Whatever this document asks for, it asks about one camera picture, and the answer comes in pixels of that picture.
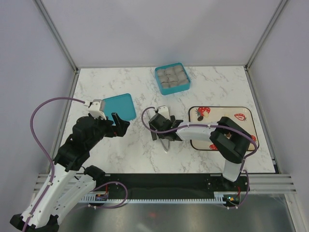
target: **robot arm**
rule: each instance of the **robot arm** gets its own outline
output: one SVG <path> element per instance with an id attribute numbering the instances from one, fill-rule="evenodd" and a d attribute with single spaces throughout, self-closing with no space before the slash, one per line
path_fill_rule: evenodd
<path id="1" fill-rule="evenodd" d="M 222 117 L 218 122 L 192 123 L 176 120 L 174 116 L 171 116 L 171 120 L 169 120 L 156 111 L 156 114 L 149 121 L 150 129 L 169 131 L 167 133 L 157 133 L 160 139 L 168 139 L 170 141 L 211 141 L 225 158 L 223 177 L 231 182 L 235 182 L 240 174 L 241 164 L 249 148 L 250 141 L 234 131 L 209 127 L 210 125 L 229 127 L 251 137 L 248 132 L 228 117 Z"/>
<path id="2" fill-rule="evenodd" d="M 81 117 L 73 126 L 72 134 L 67 138 L 54 159 L 55 173 L 52 183 L 49 178 L 44 183 L 31 205 L 22 213 L 14 215 L 10 223 L 22 230 L 27 218 L 30 218 L 25 231 L 56 232 L 67 213 L 96 185 L 102 184 L 104 172 L 94 166 L 86 168 L 81 179 L 61 198 L 68 182 L 80 170 L 89 158 L 89 151 L 103 137 L 123 137 L 130 123 L 123 121 L 116 113 L 112 113 L 114 121 L 108 120 L 103 113 L 104 101 L 86 102 L 89 115 Z"/>

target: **white wall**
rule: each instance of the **white wall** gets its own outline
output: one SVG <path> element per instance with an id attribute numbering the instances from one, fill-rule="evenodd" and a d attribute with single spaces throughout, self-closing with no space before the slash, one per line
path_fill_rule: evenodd
<path id="1" fill-rule="evenodd" d="M 31 136 L 32 111 L 43 101 L 67 96 L 73 71 L 32 0 L 0 1 L 0 227 L 28 206 L 47 159 Z M 50 151 L 64 102 L 44 107 L 35 131 Z"/>
<path id="2" fill-rule="evenodd" d="M 79 67 L 246 64 L 280 0 L 43 0 Z"/>
<path id="3" fill-rule="evenodd" d="M 251 73 L 281 169 L 309 219 L 309 1 L 288 3 Z"/>

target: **strawberry print tray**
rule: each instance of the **strawberry print tray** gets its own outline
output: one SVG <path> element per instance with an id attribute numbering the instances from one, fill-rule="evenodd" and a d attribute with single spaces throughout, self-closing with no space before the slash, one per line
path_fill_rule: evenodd
<path id="1" fill-rule="evenodd" d="M 221 117 L 226 116 L 244 128 L 258 145 L 258 138 L 251 111 L 246 107 L 229 106 L 193 106 L 189 109 L 190 122 L 217 122 Z M 215 151 L 216 146 L 212 142 L 191 140 L 191 146 L 196 150 Z M 248 151 L 253 151 L 254 146 L 250 144 Z"/>

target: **white marble surface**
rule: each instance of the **white marble surface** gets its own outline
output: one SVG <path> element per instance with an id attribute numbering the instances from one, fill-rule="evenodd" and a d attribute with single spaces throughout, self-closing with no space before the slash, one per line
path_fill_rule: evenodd
<path id="1" fill-rule="evenodd" d="M 190 89 L 166 96 L 159 91 L 154 69 L 81 69 L 75 98 L 91 101 L 130 93 L 137 114 L 123 138 L 104 138 L 91 150 L 84 166 L 94 164 L 107 173 L 221 173 L 225 160 L 217 151 L 197 151 L 185 141 L 172 142 L 166 153 L 142 125 L 141 112 L 148 106 L 168 105 L 176 119 L 188 120 L 188 110 L 194 105 L 245 106 L 253 114 L 260 141 L 245 169 L 275 172 L 243 67 L 186 67 L 192 80 Z M 87 108 L 73 102 L 62 143 L 76 120 L 85 115 Z"/>

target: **strawberry print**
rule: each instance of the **strawberry print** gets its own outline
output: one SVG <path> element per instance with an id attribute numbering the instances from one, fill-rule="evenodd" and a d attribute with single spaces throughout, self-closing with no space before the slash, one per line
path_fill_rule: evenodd
<path id="1" fill-rule="evenodd" d="M 253 141 L 256 142 L 256 137 L 254 135 L 251 135 L 251 138 L 252 138 Z"/>
<path id="2" fill-rule="evenodd" d="M 209 148 L 210 148 L 211 150 L 218 150 L 218 148 L 217 148 L 214 144 L 210 145 Z"/>
<path id="3" fill-rule="evenodd" d="M 199 107 L 196 110 L 197 113 L 197 120 L 202 121 L 204 117 L 208 117 L 211 109 L 209 107 Z"/>
<path id="4" fill-rule="evenodd" d="M 246 121 L 247 120 L 247 118 L 244 114 L 235 114 L 234 116 L 235 116 L 235 118 L 237 118 L 240 121 Z"/>

